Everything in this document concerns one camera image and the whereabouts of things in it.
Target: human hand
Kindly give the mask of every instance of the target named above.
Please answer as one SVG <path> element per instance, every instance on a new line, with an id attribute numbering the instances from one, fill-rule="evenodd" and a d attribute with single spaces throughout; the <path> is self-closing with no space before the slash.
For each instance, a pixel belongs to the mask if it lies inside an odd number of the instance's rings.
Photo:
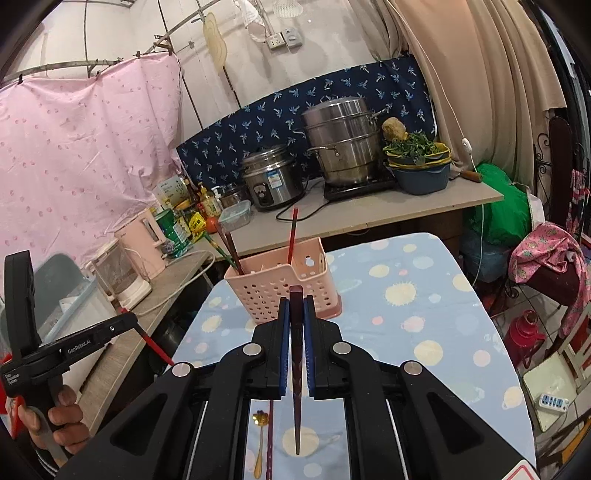
<path id="1" fill-rule="evenodd" d="M 64 426 L 63 428 L 53 432 L 53 438 L 58 445 L 62 445 L 72 455 L 81 451 L 86 442 L 90 438 L 88 427 L 82 423 L 82 409 L 76 404 L 76 394 L 74 391 L 64 385 L 61 389 L 58 399 L 60 405 L 53 407 L 47 413 L 49 421 L 57 426 Z M 45 449 L 45 443 L 37 432 L 41 428 L 41 420 L 31 409 L 26 408 L 25 405 L 18 407 L 18 417 L 25 427 L 28 428 L 31 438 L 35 445 L 40 449 Z"/>

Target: light blue tablecloth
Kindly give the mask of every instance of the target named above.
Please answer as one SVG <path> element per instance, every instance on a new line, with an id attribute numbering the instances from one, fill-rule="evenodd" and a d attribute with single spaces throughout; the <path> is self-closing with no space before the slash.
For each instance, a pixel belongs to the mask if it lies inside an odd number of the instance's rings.
<path id="1" fill-rule="evenodd" d="M 333 319 L 343 339 L 393 365 L 418 359 L 535 465 L 531 423 L 515 373 L 492 321 L 441 240 L 429 233 L 327 254 L 343 301 Z M 174 360 L 201 366 L 250 341 L 255 324 L 226 281 L 215 285 Z M 275 402 L 274 480 L 349 478 L 342 400 L 307 397 L 304 373 L 301 455 L 295 457 L 291 390 Z M 253 401 L 252 412 L 268 411 Z M 259 427 L 248 433 L 245 479 L 252 479 Z M 264 459 L 266 458 L 266 438 Z"/>

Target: pink curtain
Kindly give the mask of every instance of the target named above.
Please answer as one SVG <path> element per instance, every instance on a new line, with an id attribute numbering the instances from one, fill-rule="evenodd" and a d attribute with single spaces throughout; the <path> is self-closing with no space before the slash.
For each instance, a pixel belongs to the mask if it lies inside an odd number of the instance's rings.
<path id="1" fill-rule="evenodd" d="M 28 249 L 36 266 L 62 252 L 82 266 L 155 202 L 180 166 L 179 75 L 164 53 L 0 90 L 0 292 L 6 255 Z"/>

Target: utensil holder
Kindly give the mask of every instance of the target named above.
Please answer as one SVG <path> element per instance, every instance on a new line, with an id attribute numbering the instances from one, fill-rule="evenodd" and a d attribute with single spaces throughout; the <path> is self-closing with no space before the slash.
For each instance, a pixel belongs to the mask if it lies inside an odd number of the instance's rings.
<path id="1" fill-rule="evenodd" d="M 304 297 L 312 295 L 316 315 L 330 319 L 343 311 L 340 295 L 330 273 L 320 238 L 294 245 L 291 264 L 286 264 L 289 247 L 277 248 L 240 260 L 247 275 L 228 268 L 228 281 L 256 324 L 275 320 L 279 300 L 288 297 L 291 285 L 301 285 Z"/>

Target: green plastic bag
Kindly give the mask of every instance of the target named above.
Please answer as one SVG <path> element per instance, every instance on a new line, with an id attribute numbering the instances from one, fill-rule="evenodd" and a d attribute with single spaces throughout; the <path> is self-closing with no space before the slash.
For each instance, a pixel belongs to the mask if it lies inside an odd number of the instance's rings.
<path id="1" fill-rule="evenodd" d="M 504 195 L 504 200 L 484 205 L 484 240 L 492 245 L 516 247 L 531 232 L 531 214 L 527 195 L 511 184 L 511 179 L 492 163 L 476 168 L 484 183 Z M 466 224 L 480 233 L 482 207 L 467 210 Z"/>

